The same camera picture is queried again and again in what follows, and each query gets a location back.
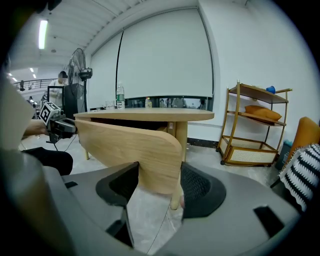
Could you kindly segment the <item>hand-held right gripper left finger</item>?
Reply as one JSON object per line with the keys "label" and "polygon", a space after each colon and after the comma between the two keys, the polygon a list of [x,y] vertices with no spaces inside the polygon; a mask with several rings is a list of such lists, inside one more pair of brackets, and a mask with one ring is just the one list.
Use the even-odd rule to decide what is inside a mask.
{"label": "hand-held right gripper left finger", "polygon": [[84,213],[103,231],[134,247],[128,203],[137,188],[139,163],[65,175],[62,180]]}

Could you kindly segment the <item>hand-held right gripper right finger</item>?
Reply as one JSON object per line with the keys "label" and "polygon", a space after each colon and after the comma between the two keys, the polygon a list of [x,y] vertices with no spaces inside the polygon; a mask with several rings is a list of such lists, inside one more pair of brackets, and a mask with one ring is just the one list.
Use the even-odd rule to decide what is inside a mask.
{"label": "hand-held right gripper right finger", "polygon": [[182,225],[161,256],[266,256],[300,218],[259,182],[227,171],[183,163]]}

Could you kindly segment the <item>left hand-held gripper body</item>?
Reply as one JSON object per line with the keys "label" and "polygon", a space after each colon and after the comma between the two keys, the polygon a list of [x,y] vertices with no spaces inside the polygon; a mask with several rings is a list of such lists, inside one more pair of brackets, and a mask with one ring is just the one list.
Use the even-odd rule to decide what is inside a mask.
{"label": "left hand-held gripper body", "polygon": [[70,139],[77,133],[75,121],[67,118],[65,112],[52,102],[44,103],[39,118],[48,132],[47,143],[55,145],[60,139]]}

